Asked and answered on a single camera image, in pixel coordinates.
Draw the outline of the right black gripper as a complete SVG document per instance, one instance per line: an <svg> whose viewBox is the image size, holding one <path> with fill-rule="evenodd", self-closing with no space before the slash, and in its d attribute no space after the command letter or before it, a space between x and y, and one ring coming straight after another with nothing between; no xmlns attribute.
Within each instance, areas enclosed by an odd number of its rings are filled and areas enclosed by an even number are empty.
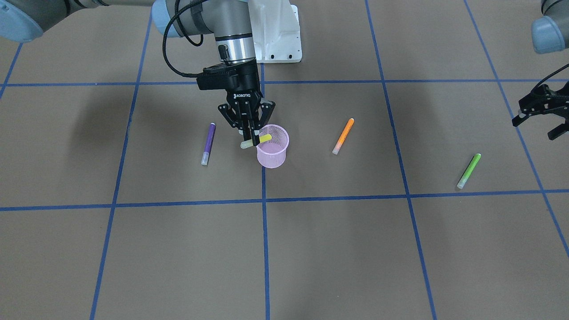
<svg viewBox="0 0 569 320"><path fill-rule="evenodd" d="M243 140L252 139L253 146L260 144L260 130L268 125L276 103L261 100L260 78L256 59L241 61L239 63L221 63L223 70L229 73L230 79L236 82L233 88L226 91L227 103L219 105L219 112L228 124L237 129ZM247 115L243 116L239 110L240 102L248 102L253 124L249 126Z"/></svg>

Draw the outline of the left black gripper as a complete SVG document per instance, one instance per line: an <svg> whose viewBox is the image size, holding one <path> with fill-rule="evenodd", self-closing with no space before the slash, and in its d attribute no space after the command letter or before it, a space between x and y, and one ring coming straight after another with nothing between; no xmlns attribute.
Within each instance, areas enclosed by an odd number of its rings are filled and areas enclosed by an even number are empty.
<svg viewBox="0 0 569 320"><path fill-rule="evenodd" d="M531 116L557 115L564 118L565 122L547 133L549 140L557 139L569 132L568 95L568 84L565 84L557 91L550 89L546 84L535 87L529 94L520 99L520 110L518 111L518 115L512 118L512 125L517 128Z"/></svg>

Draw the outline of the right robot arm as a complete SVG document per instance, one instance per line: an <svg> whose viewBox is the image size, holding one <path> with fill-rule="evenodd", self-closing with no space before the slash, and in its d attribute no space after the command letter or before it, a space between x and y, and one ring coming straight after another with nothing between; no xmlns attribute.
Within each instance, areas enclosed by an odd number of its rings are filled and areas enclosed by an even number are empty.
<svg viewBox="0 0 569 320"><path fill-rule="evenodd" d="M264 98L256 60L249 5L241 0L3 0L1 38L13 43L29 43L47 31L56 31L63 57L79 57L79 49L89 44L88 57L96 53L110 57L117 49L126 58L134 48L128 36L142 39L136 28L154 22L154 12L165 20L164 28L180 38L211 35L217 63L197 73L178 70L167 58L172 38L160 35L158 42L164 66L178 77L194 79L199 90L222 90L225 101L217 106L228 125L243 140L260 144L260 132L268 124L275 103Z"/></svg>

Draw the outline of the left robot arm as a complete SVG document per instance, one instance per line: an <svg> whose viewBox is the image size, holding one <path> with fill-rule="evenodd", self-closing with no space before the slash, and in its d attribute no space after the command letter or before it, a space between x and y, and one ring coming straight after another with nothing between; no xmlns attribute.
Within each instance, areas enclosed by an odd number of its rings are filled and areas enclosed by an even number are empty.
<svg viewBox="0 0 569 320"><path fill-rule="evenodd" d="M542 0L542 17L532 22L532 44L536 53L561 52L569 47L569 3L566 0ZM568 69L564 65L540 80L518 101L518 115L512 118L514 127L537 115L556 115L564 122L547 133L555 140L569 131L569 85L553 90L546 84L551 77Z"/></svg>

